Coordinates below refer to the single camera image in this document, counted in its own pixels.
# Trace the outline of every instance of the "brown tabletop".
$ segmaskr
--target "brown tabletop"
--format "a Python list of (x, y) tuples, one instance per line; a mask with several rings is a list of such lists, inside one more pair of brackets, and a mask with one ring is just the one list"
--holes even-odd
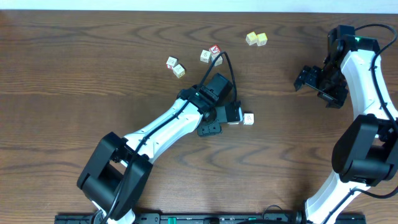
[[(253, 126), (223, 126), (223, 134), (191, 133), (156, 161), (138, 207), (167, 212), (262, 212), (277, 204), (300, 209), (331, 172), (336, 141), (353, 120), (351, 100), (340, 110), (293, 82), (304, 65), (322, 65), (327, 32), (339, 24), (385, 23), (397, 15), (0, 12), (0, 222), (53, 223), (58, 213), (86, 213), (93, 204), (76, 180), (98, 141), (123, 136), (167, 111), (182, 88), (208, 68), (203, 49), (229, 54), (244, 110)], [(246, 34), (268, 43), (248, 46)], [(360, 35), (391, 39), (382, 29)], [(168, 56), (187, 69), (178, 79)], [(398, 44), (382, 55), (382, 72), (398, 102)], [(226, 62), (213, 73), (226, 77)], [(385, 194), (397, 179), (371, 192)], [(345, 211), (368, 223), (397, 223), (398, 197), (356, 198)]]

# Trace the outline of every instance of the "white background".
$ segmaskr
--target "white background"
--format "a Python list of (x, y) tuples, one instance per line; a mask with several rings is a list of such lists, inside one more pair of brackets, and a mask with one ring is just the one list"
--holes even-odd
[(0, 9), (398, 13), (398, 0), (0, 0)]

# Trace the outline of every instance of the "wooden block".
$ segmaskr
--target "wooden block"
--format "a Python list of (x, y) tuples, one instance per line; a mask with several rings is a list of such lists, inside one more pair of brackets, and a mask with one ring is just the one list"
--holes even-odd
[(249, 45), (253, 45), (257, 42), (257, 35), (255, 32), (251, 32), (250, 34), (246, 35), (246, 42)]
[(254, 124), (254, 114), (245, 113), (243, 115), (243, 124), (246, 125)]
[(207, 50), (202, 50), (201, 51), (200, 60), (202, 62), (209, 63), (210, 57), (211, 57), (210, 51), (207, 51)]
[(166, 62), (166, 66), (168, 69), (173, 70), (173, 68), (177, 65), (177, 59), (173, 57), (169, 57)]
[(177, 65), (173, 68), (173, 73), (177, 78), (181, 78), (181, 76), (185, 75), (185, 69), (181, 65)]
[(209, 51), (211, 52), (212, 55), (218, 55), (221, 52), (221, 49), (217, 45), (213, 45), (209, 48)]
[(257, 35), (257, 46), (263, 46), (267, 43), (267, 35), (266, 33), (258, 34)]
[[(214, 61), (214, 59), (217, 57), (217, 55), (218, 55), (218, 54), (216, 54), (216, 55), (211, 55), (211, 62)], [(216, 63), (214, 63), (214, 67), (217, 66), (217, 65), (221, 65), (222, 63), (223, 63), (223, 56), (221, 55), (221, 56), (217, 59)]]

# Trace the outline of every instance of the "wooden table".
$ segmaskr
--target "wooden table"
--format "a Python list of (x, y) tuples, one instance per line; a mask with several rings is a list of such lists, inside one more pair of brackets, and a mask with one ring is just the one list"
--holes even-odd
[[(295, 92), (304, 65), (321, 65), (326, 34), (338, 24), (385, 23), (397, 15), (95, 11), (0, 12), (0, 222), (53, 223), (58, 213), (95, 210), (76, 180), (98, 141), (120, 136), (161, 115), (182, 88), (208, 68), (202, 49), (228, 52), (253, 126), (223, 126), (223, 134), (188, 134), (158, 161), (140, 208), (167, 212), (262, 212), (299, 209), (331, 172), (331, 152), (353, 120), (351, 100), (340, 110), (309, 87)], [(266, 32), (264, 47), (247, 33)], [(386, 44), (391, 35), (360, 35)], [(382, 55), (390, 96), (398, 102), (398, 45)], [(177, 79), (167, 57), (187, 74)], [(214, 72), (228, 76), (224, 62)], [(390, 192), (397, 179), (372, 192)], [(398, 197), (361, 195), (346, 211), (368, 223), (397, 223)]]

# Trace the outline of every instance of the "red cube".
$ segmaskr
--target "red cube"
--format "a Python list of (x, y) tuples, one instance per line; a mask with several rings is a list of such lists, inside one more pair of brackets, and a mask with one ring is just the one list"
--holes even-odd
[(219, 54), (219, 53), (221, 52), (221, 49), (220, 49), (219, 46), (213, 45), (213, 46), (211, 46), (211, 47), (209, 48), (209, 51), (210, 51), (213, 55), (216, 55), (216, 54)]

